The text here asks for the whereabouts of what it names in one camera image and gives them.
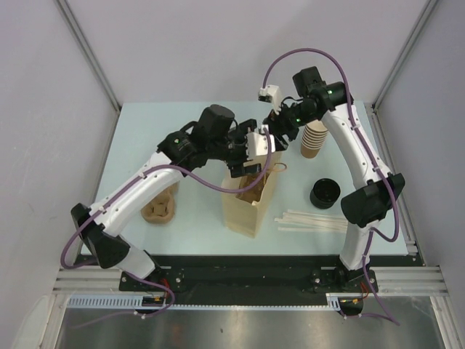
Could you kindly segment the single brown pulp cup carrier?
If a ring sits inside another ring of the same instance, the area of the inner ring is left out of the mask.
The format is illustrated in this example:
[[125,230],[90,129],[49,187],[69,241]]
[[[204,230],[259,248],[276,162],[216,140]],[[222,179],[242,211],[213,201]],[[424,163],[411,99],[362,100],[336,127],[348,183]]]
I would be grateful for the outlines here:
[[[242,177],[240,180],[239,188],[243,189],[245,187],[250,186],[253,181],[258,177],[258,175],[248,175],[245,177]],[[245,201],[247,203],[254,203],[254,202],[260,202],[261,197],[262,197],[262,191],[264,190],[264,187],[266,185],[267,181],[267,175],[265,175],[254,187],[251,189],[244,191],[242,193],[237,193],[236,198]]]

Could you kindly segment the brown paper bag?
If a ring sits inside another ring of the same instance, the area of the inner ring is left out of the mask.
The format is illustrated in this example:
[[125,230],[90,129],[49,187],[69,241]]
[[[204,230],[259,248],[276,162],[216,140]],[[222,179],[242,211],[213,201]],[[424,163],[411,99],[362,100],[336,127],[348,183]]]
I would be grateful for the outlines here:
[[222,213],[224,224],[230,230],[254,238],[259,232],[264,216],[272,202],[272,197],[281,172],[287,165],[281,162],[281,152],[273,153],[267,168],[267,181],[260,202],[252,204],[236,198],[236,194],[222,194]]

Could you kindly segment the brown pulp cup carrier stack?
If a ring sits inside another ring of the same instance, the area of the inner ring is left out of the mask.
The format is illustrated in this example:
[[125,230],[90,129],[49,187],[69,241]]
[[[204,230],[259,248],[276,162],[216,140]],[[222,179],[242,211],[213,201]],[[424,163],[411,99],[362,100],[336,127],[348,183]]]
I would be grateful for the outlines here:
[[179,183],[176,182],[161,191],[140,211],[142,218],[154,225],[168,224],[175,216],[176,201],[175,194],[179,190]]

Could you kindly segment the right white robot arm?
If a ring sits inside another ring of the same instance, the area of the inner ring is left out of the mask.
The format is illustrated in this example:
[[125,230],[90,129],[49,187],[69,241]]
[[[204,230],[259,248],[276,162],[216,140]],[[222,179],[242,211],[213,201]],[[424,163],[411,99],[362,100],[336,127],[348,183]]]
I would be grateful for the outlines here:
[[272,105],[264,124],[275,137],[277,150],[284,151],[300,127],[321,121],[341,151],[355,189],[341,199],[341,210],[349,224],[339,255],[343,268],[335,273],[335,282],[340,290],[351,292],[361,283],[359,270],[369,262],[369,231],[377,228],[393,208],[405,179],[379,158],[343,82],[327,84],[316,67],[298,72],[293,81],[300,98],[291,105],[284,103],[279,87],[260,88],[259,100]]

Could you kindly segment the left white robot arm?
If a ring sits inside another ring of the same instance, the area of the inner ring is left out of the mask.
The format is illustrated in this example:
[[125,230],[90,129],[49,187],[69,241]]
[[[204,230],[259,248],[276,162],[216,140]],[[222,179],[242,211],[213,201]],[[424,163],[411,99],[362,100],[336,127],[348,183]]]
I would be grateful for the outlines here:
[[80,239],[90,251],[90,263],[102,269],[118,268],[128,273],[144,290],[161,281],[158,265],[143,249],[127,241],[122,230],[150,200],[168,187],[191,177],[213,190],[233,194],[233,189],[213,185],[194,174],[210,160],[223,161],[234,175],[266,173],[265,165],[250,165],[252,156],[271,159],[274,138],[267,125],[256,120],[242,123],[234,113],[213,104],[196,121],[168,134],[155,153],[123,185],[90,206],[77,203],[70,211],[76,227],[71,241]]

